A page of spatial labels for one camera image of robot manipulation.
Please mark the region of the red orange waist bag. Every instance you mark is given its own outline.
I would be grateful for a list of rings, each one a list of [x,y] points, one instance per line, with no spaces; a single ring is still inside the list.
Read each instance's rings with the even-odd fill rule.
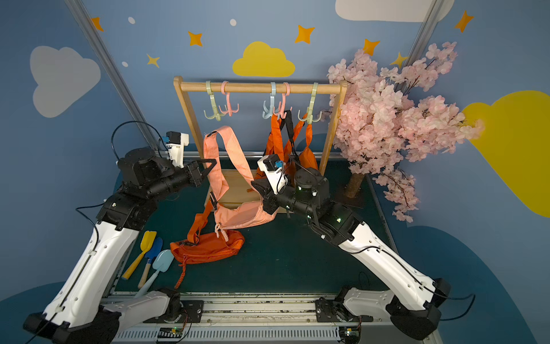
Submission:
[[[286,162],[284,157],[284,145],[282,138],[282,129],[285,127],[286,120],[278,116],[271,117],[271,132],[269,133],[266,149],[263,156],[277,155],[279,159]]]

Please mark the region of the pink waist bag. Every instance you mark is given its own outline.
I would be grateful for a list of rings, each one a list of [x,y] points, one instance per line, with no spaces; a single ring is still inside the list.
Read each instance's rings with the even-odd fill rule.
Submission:
[[[233,173],[240,177],[241,182],[246,184],[246,188],[252,191],[256,199],[246,199],[239,206],[232,208],[220,203],[226,194],[231,192],[231,188],[236,186],[236,183],[227,180],[226,172],[221,167],[219,138],[222,140],[223,147],[234,167]],[[275,214],[269,214],[264,210],[263,200],[259,193],[252,189],[254,181],[252,170],[231,127],[222,126],[205,136],[203,157],[216,162],[208,174],[208,179],[216,222],[214,232],[217,237],[228,242],[231,230],[260,226],[275,219]]]

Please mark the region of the dark orange waist bag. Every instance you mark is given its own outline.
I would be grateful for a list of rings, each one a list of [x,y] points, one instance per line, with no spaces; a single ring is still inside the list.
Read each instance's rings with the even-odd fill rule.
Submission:
[[[209,214],[214,207],[209,201],[203,213],[195,216],[193,225],[185,240],[170,243],[170,251],[174,259],[182,268],[182,273],[175,284],[178,289],[186,276],[188,265],[198,265],[216,262],[237,255],[245,239],[241,232],[236,230],[225,231],[216,225],[214,232],[202,234],[202,229],[209,222]]]

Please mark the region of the black waist bag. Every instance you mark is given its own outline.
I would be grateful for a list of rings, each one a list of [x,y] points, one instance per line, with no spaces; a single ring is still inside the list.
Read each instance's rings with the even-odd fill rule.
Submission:
[[[287,171],[289,173],[295,172],[296,160],[298,159],[298,155],[295,149],[294,124],[292,120],[291,110],[284,111],[284,118],[280,120],[279,129],[281,130],[281,132],[283,132],[283,130],[285,129],[288,136],[288,140],[283,147],[284,162],[286,164]]]

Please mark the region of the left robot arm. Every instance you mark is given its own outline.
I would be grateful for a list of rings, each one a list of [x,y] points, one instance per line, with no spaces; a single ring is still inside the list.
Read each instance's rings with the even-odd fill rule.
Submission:
[[[102,306],[103,293],[126,252],[158,207],[187,186],[199,187],[217,164],[199,159],[177,167],[151,148],[137,148],[117,161],[121,187],[103,203],[90,238],[66,283],[23,328],[53,343],[111,343],[127,327],[163,315],[173,292],[149,292],[133,306]]]

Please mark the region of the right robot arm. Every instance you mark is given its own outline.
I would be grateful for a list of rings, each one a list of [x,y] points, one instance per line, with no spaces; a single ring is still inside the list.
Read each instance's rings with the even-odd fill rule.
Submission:
[[[283,208],[303,216],[323,240],[352,255],[388,287],[387,292],[350,288],[342,304],[354,316],[387,318],[408,337],[422,341],[441,321],[440,305],[451,286],[419,272],[380,239],[351,208],[333,201],[329,182],[315,169],[301,169],[289,185],[281,170],[252,181],[265,212]]]

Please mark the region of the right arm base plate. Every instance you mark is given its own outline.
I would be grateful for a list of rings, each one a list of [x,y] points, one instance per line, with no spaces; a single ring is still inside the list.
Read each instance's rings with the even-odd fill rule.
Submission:
[[[315,315],[318,323],[372,323],[369,315],[356,316],[348,311],[341,302],[319,298],[315,300]]]

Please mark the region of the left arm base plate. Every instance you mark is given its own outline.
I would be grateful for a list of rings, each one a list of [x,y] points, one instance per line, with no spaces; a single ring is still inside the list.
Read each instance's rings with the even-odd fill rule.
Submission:
[[[203,300],[171,301],[163,315],[145,320],[144,323],[199,323],[203,314],[203,306]]]

